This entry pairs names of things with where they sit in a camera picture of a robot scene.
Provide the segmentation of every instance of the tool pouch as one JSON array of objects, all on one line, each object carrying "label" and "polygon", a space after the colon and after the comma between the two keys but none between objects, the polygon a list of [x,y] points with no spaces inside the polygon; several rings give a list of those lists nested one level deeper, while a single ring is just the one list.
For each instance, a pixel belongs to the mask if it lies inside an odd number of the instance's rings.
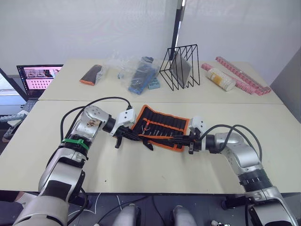
[{"label": "tool pouch", "polygon": [[94,65],[90,70],[80,79],[81,83],[94,86],[100,78],[98,73],[101,71],[101,65]]},{"label": "tool pouch", "polygon": [[170,144],[167,140],[174,136],[185,135],[188,124],[189,119],[156,112],[144,105],[136,119],[136,124],[131,129],[142,138],[145,145],[151,143],[182,152],[184,146]]}]

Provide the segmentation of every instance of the pink object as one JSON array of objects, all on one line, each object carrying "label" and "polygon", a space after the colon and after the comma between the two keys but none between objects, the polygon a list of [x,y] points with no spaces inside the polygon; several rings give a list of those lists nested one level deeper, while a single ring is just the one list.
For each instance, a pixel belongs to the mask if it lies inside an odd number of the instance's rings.
[{"label": "pink object", "polygon": [[53,79],[26,79],[29,89],[46,89]]},{"label": "pink object", "polygon": [[[201,65],[201,68],[203,68],[204,70],[206,71],[209,71],[211,68],[213,68],[211,65],[207,64],[207,63],[204,63]],[[234,79],[236,81],[236,84],[235,86],[249,94],[253,94],[256,89],[252,88],[251,86],[249,86],[248,84],[245,84],[244,82],[240,81],[239,79],[237,78],[234,78],[233,76],[231,75],[228,75],[229,77],[231,77],[232,79]]]},{"label": "pink object", "polygon": [[229,69],[236,76],[238,76],[239,78],[241,78],[243,81],[245,81],[246,83],[248,83],[251,86],[251,88],[255,90],[255,93],[257,95],[261,96],[261,95],[264,95],[264,94],[267,94],[267,93],[271,92],[271,88],[270,87],[268,87],[268,86],[263,87],[257,81],[255,81],[254,79],[252,79],[249,75],[247,75],[246,73],[244,73],[243,71],[241,71],[239,68],[237,68],[235,65],[233,65],[229,61],[225,60],[221,56],[218,56],[216,58],[216,61],[219,62],[220,64],[222,64],[227,69]]},{"label": "pink object", "polygon": [[62,67],[25,67],[24,70],[60,70]]}]

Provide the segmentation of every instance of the monitor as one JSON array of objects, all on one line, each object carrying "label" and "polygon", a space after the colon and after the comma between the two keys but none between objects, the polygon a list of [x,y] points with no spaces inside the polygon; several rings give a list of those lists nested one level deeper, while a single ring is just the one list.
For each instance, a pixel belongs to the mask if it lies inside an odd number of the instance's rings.
[{"label": "monitor", "polygon": [[38,99],[63,65],[18,65],[17,69],[29,99]]}]

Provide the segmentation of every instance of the wire file holder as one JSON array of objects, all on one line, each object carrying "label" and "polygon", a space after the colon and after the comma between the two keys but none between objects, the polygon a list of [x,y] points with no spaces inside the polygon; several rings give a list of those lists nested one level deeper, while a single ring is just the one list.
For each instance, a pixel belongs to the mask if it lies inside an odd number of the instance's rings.
[{"label": "wire file holder", "polygon": [[172,91],[200,85],[198,45],[168,48],[159,73]]}]

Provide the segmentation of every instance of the bottle label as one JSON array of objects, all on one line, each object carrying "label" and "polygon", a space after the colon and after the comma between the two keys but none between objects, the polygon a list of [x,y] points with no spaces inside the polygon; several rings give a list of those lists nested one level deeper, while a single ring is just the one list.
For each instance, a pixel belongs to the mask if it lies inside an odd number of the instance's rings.
[{"label": "bottle label", "polygon": [[221,76],[219,76],[219,75],[217,75],[216,73],[214,73],[214,72],[212,72],[212,76],[214,76],[213,77],[213,79],[212,79],[212,81],[215,83],[215,84],[217,84],[217,85],[221,85],[221,82],[222,82],[222,77]]}]

